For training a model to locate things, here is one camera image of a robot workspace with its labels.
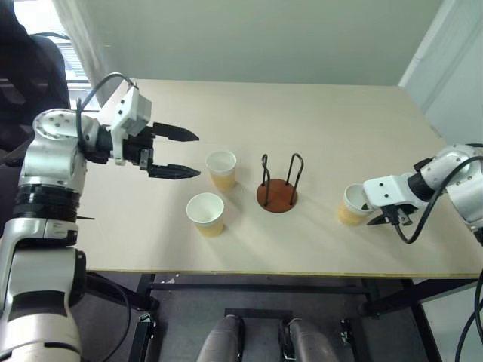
white paper cup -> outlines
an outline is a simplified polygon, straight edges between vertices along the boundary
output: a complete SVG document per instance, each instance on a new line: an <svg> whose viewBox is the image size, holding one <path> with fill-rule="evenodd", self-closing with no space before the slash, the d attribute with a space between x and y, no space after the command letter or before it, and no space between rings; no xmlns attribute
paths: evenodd
<svg viewBox="0 0 483 362"><path fill-rule="evenodd" d="M362 208L364 204L368 206L367 210ZM338 217L341 222L347 225L359 225L373 211L374 209L369 204L361 183L346 187L344 198L338 210Z"/></svg>
<svg viewBox="0 0 483 362"><path fill-rule="evenodd" d="M206 158L211 179L221 191L230 190L235 185L236 157L230 151L216 151Z"/></svg>
<svg viewBox="0 0 483 362"><path fill-rule="evenodd" d="M204 236L217 236L223 230L225 205L211 192L197 194L186 205L186 215Z"/></svg>

wooden tabletop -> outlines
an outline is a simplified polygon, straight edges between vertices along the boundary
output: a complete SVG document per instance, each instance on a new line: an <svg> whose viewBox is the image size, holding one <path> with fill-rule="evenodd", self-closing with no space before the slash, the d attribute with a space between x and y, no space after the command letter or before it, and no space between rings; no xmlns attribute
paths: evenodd
<svg viewBox="0 0 483 362"><path fill-rule="evenodd" d="M398 87L138 81L152 101L152 121L186 127L200 141L155 141L156 164L183 164L193 179L150 179L131 164L89 164L79 215L78 248L91 270L229 272L382 277L476 276L483 248L447 196L419 239L403 243L390 225L350 227L337 219L351 183L411 171L444 145ZM122 85L99 119L109 123ZM206 156L229 149L238 159L237 185L219 192ZM305 168L297 205L268 213L256 200L260 159L285 178L292 153ZM225 230L204 238L186 217L188 200L215 192ZM421 212L412 216L414 225ZM414 225L404 227L410 235Z"/></svg>

white wall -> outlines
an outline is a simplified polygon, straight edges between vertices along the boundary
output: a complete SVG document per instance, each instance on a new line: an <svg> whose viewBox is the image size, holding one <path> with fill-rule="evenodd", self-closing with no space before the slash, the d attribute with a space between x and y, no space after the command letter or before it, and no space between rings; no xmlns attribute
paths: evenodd
<svg viewBox="0 0 483 362"><path fill-rule="evenodd" d="M75 2L133 78L397 85L441 0Z"/></svg>
<svg viewBox="0 0 483 362"><path fill-rule="evenodd" d="M448 143L483 141L483 2L446 0L400 85Z"/></svg>

